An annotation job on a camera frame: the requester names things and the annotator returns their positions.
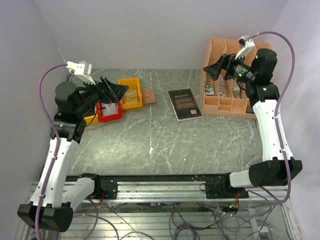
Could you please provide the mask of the pink leather card holder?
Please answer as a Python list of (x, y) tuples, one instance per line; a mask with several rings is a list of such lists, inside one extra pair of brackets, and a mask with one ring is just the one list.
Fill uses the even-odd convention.
[(144, 105), (152, 105), (157, 103), (156, 92), (154, 88), (144, 89), (142, 91), (142, 101)]

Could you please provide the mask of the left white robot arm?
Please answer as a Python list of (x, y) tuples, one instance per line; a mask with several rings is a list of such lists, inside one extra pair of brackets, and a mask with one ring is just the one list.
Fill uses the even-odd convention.
[(28, 204), (18, 207), (17, 215), (31, 228), (66, 232), (73, 213), (87, 197), (100, 198), (101, 178), (83, 173), (66, 192), (63, 191), (71, 159), (86, 128), (85, 115), (98, 103), (117, 104), (129, 86), (101, 77), (82, 87), (68, 81), (55, 88), (58, 113), (52, 120), (49, 150), (41, 178)]

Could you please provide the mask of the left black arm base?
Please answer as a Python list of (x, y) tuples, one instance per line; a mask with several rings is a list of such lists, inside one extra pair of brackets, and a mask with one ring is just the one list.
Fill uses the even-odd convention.
[(94, 199), (115, 200), (118, 194), (118, 183), (115, 178), (98, 175), (94, 179)]

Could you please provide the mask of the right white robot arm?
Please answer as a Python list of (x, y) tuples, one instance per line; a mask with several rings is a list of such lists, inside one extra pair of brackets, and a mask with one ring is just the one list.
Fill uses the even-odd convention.
[(232, 172), (229, 181), (221, 184), (220, 192), (226, 198), (233, 197), (238, 188), (289, 186), (303, 168), (302, 161), (294, 158), (286, 141), (281, 96), (271, 82), (277, 62), (276, 52), (261, 48), (251, 65), (235, 54), (222, 54), (216, 63), (203, 68), (214, 81), (225, 71), (226, 80), (236, 79), (245, 84), (245, 94), (256, 116), (262, 141), (262, 162), (246, 171)]

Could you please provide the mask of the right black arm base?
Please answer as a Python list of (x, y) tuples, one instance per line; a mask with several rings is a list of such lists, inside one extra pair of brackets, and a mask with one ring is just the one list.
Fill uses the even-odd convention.
[(225, 183), (205, 182), (199, 189), (205, 193), (207, 199), (247, 199), (248, 192), (244, 187), (231, 187)]

